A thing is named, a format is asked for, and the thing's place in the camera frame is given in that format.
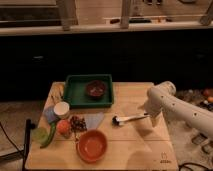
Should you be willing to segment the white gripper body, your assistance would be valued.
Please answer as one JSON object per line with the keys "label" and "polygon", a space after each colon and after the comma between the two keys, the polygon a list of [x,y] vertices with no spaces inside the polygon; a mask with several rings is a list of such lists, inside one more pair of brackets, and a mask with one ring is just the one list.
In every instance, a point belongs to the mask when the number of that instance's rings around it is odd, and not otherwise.
{"label": "white gripper body", "polygon": [[162,107],[154,103],[152,100],[148,99],[144,103],[144,110],[150,116],[152,126],[156,127],[159,123],[159,117],[162,111]]}

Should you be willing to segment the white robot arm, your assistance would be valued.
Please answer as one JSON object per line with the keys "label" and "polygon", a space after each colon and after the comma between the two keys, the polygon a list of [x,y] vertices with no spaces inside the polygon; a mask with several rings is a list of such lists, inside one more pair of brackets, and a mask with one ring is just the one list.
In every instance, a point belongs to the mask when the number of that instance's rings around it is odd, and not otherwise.
{"label": "white robot arm", "polygon": [[175,97],[176,87],[170,81],[154,85],[147,90],[145,111],[156,118],[162,110],[187,122],[213,141],[213,112],[197,107]]}

